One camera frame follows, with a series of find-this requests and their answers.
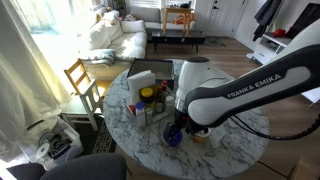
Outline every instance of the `bottle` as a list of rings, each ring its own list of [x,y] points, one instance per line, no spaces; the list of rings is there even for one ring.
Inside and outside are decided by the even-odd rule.
[[[138,127],[142,127],[146,125],[146,115],[144,111],[144,103],[137,102],[136,103],[136,118]]]
[[[162,113],[163,110],[164,110],[164,98],[163,98],[163,95],[162,95],[162,86],[158,86],[157,87],[157,96],[156,96],[156,99],[155,99],[155,104],[156,104],[156,108],[155,108],[155,111],[156,113]]]
[[[162,96],[164,99],[166,99],[166,97],[169,95],[167,89],[168,89],[168,81],[163,80],[162,81]]]
[[[143,88],[141,90],[141,102],[145,103],[145,108],[154,109],[153,90],[151,88]]]

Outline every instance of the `gray chair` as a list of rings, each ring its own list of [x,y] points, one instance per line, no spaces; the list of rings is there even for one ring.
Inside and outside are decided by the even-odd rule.
[[[94,154],[65,162],[49,171],[37,163],[8,168],[18,180],[125,180],[126,160],[118,154]]]

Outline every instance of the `marble table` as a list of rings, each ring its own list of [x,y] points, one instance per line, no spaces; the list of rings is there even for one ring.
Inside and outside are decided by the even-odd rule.
[[[173,62],[177,88],[183,61]],[[268,140],[242,130],[230,119],[222,124],[225,135],[217,148],[212,148],[210,138],[204,144],[197,144],[186,134],[178,147],[168,147],[163,142],[162,133],[166,122],[173,122],[173,116],[138,128],[123,101],[123,97],[129,95],[127,73],[128,70],[121,73],[111,84],[105,97],[103,115],[118,146],[146,168],[177,179],[226,178],[252,166],[267,147]],[[233,79],[222,71],[220,73],[226,78],[217,85]],[[251,109],[238,116],[252,128],[269,133],[269,123],[262,108]]]

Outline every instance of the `blue cup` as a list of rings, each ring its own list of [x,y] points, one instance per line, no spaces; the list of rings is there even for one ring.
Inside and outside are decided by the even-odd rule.
[[[178,144],[182,141],[182,133],[179,131],[175,136],[172,137],[171,140],[169,140],[169,137],[163,133],[163,139],[164,141],[170,146],[170,147],[176,147]]]

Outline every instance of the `storage box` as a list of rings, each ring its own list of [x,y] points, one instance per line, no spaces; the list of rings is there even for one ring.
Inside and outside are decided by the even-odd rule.
[[[28,128],[29,139],[19,142],[20,149],[31,162],[40,163],[46,170],[50,170],[79,156],[83,151],[80,135],[58,116],[52,116],[40,122]],[[56,159],[51,158],[48,154],[39,158],[37,156],[38,148],[45,139],[50,139],[53,134],[61,135],[62,139],[69,139],[71,141],[70,148]]]
[[[156,83],[168,81],[168,87],[174,88],[174,68],[171,60],[160,59],[135,59],[129,69],[127,77],[142,71],[151,70],[156,76]]]

